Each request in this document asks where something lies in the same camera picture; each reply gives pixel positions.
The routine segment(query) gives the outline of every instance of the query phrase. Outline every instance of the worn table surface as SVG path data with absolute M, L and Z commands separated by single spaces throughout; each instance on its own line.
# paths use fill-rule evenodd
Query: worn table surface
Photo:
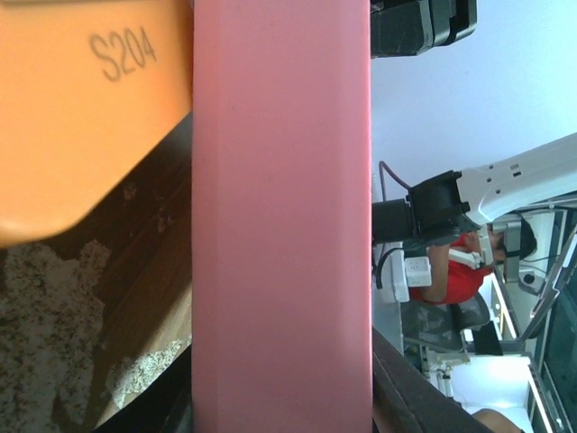
M 90 431 L 189 344 L 189 131 L 78 226 L 0 250 L 0 431 Z

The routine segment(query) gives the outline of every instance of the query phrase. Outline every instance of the red shirt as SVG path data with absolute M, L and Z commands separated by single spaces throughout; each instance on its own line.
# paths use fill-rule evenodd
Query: red shirt
M 464 235 L 451 246 L 464 246 Z M 469 300 L 477 294 L 483 284 L 485 276 L 490 275 L 493 268 L 485 267 L 472 269 L 466 264 L 449 261 L 449 275 L 447 280 L 447 295 L 438 304 L 459 304 Z M 409 288 L 410 297 L 414 300 L 423 300 L 419 288 Z

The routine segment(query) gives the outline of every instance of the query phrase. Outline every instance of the person's arm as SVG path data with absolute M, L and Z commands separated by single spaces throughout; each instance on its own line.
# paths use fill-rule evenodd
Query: person's arm
M 450 245 L 431 246 L 428 257 L 431 263 L 431 285 L 421 288 L 421 296 L 429 302 L 442 302 L 447 295 L 449 278 Z
M 521 429 L 496 410 L 481 409 L 472 415 L 494 433 L 520 433 Z

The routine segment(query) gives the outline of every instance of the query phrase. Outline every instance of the office chair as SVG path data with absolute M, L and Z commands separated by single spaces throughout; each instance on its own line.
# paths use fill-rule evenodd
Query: office chair
M 401 304 L 406 343 L 427 346 L 436 352 L 461 352 L 464 329 L 479 329 L 489 323 L 485 299 L 477 293 L 456 305 L 433 305 L 411 301 Z

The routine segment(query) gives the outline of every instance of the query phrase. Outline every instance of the pink block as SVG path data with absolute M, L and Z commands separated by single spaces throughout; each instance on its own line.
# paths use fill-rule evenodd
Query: pink block
M 371 431 L 369 6 L 196 0 L 197 433 Z

